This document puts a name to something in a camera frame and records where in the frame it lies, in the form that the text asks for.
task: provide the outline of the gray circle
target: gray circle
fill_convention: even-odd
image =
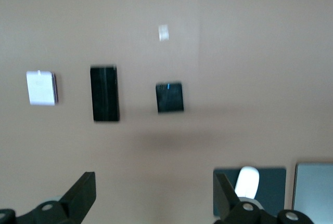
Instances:
[[[253,206],[250,203],[244,203],[243,208],[247,211],[253,211],[254,210]]]
[[[42,211],[50,210],[52,207],[53,207],[52,204],[46,204],[45,206],[42,207]]]
[[[293,212],[286,212],[286,217],[289,220],[298,220],[298,216]]]

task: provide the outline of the beige wall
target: beige wall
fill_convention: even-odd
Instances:
[[[212,172],[333,149],[333,0],[0,0],[0,208],[18,215],[95,171],[84,223],[213,223]],[[159,42],[158,25],[170,40]],[[89,67],[116,64],[121,121],[95,124]],[[29,105],[25,72],[58,77]],[[180,80],[186,111],[158,115]]]

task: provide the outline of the laptop screen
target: laptop screen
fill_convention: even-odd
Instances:
[[[297,164],[292,207],[314,224],[333,224],[333,163]]]

